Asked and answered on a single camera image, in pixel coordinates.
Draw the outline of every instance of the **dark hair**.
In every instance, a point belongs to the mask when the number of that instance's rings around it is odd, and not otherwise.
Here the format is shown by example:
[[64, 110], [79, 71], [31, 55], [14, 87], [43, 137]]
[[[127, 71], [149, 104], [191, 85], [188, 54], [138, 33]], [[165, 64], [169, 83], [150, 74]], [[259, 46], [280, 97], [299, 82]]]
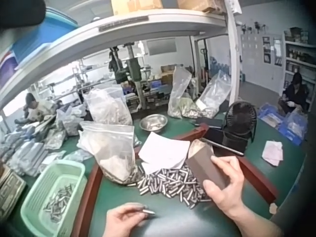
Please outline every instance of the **dark hair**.
[[36, 101], [34, 95], [32, 93], [27, 93], [25, 96], [25, 103], [29, 106], [33, 101]]
[[302, 75], [300, 73], [295, 73], [293, 76], [293, 80], [292, 80], [292, 84], [293, 85], [298, 85], [298, 84], [302, 84]]

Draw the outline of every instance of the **green workbench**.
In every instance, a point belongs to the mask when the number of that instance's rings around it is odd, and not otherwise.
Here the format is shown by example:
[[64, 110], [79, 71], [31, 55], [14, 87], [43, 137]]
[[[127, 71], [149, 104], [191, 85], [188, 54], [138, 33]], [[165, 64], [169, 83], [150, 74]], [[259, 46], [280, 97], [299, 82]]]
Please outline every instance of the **green workbench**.
[[[172, 138], [194, 129], [194, 126], [185, 119], [169, 118], [168, 125], [162, 132], [162, 136]], [[144, 142], [148, 133], [142, 131], [135, 122], [135, 133]], [[264, 145], [267, 140], [280, 141], [283, 143], [283, 161], [278, 167], [273, 167], [261, 158]], [[67, 153], [77, 149], [78, 138], [70, 138], [62, 147]], [[278, 189], [276, 200], [280, 206], [291, 189], [301, 171], [305, 154], [300, 147], [293, 145], [287, 138], [281, 136], [278, 131], [262, 121], [258, 121], [256, 137], [245, 153], [249, 161], [255, 165]], [[84, 162], [88, 177], [95, 160], [93, 158]], [[35, 179], [27, 178], [29, 185]], [[269, 205], [255, 188], [245, 181], [242, 193], [244, 203], [257, 214], [270, 218]], [[214, 204], [200, 203], [193, 210], [188, 209], [178, 198], [168, 199], [162, 195], [146, 194], [140, 196], [137, 188], [127, 188], [116, 185], [107, 179], [103, 179], [96, 200], [93, 217], [90, 225], [89, 236], [101, 237], [104, 231], [107, 210], [125, 202], [141, 202], [157, 213], [155, 219], [135, 230], [133, 236], [182, 236], [182, 237], [233, 237], [239, 236], [239, 231], [234, 223], [227, 218]], [[20, 217], [20, 201], [11, 214], [7, 225], [15, 229], [23, 236], [31, 236]]]

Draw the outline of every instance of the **red table edge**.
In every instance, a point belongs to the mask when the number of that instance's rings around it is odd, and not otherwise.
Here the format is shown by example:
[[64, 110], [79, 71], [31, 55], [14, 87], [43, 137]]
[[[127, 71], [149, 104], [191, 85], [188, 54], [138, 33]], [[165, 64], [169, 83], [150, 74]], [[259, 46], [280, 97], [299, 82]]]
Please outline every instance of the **red table edge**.
[[[194, 141], [200, 139], [207, 132], [208, 126], [201, 124], [191, 132], [174, 137], [176, 140]], [[140, 147], [135, 150], [135, 156], [138, 157]], [[225, 156], [236, 156], [235, 154], [221, 149], [221, 153]], [[277, 189], [274, 185], [262, 174], [262, 172], [253, 166], [245, 157], [239, 157], [240, 167], [245, 178], [254, 186], [267, 203], [272, 203], [277, 197]], [[97, 163], [94, 164], [89, 175], [88, 182], [84, 188], [84, 192], [80, 201], [80, 205], [74, 221], [72, 237], [86, 237], [89, 235], [90, 224], [94, 211], [94, 206], [98, 196], [99, 187], [103, 178], [103, 173]]]

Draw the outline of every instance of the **green plastic basket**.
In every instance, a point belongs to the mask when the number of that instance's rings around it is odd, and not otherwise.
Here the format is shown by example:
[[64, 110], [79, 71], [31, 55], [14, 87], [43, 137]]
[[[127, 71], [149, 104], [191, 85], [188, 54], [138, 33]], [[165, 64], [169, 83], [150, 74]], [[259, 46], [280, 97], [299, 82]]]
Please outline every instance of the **green plastic basket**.
[[[87, 183], [83, 164], [70, 160], [52, 162], [38, 177], [21, 207], [21, 217], [38, 237], [69, 237], [73, 229], [81, 196]], [[43, 208], [60, 188], [75, 184], [74, 191], [59, 223], [50, 220]]]

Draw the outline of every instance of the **stainless steel bowl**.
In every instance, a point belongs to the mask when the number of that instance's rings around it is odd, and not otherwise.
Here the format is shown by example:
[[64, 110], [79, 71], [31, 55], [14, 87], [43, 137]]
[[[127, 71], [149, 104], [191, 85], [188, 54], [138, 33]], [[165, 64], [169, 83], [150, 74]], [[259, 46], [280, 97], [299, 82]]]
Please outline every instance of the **stainless steel bowl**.
[[168, 119], [166, 116], [155, 114], [143, 118], [140, 121], [139, 126], [142, 130], [159, 133], [167, 125], [167, 123]]

